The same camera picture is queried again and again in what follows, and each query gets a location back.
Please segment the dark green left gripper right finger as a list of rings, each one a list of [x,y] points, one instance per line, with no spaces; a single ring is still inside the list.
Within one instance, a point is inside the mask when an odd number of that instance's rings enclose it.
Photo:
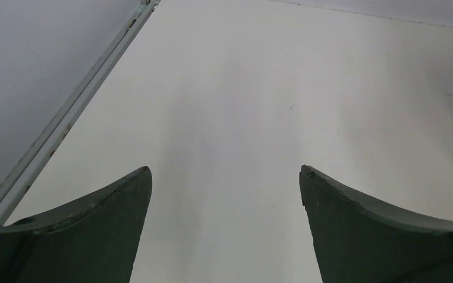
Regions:
[[[299,184],[323,282],[453,282],[453,221],[384,202],[308,165]]]

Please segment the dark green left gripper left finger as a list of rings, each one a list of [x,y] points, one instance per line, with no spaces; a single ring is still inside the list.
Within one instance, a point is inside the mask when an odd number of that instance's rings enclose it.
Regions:
[[[151,195],[152,174],[144,166],[0,226],[0,282],[129,282]]]

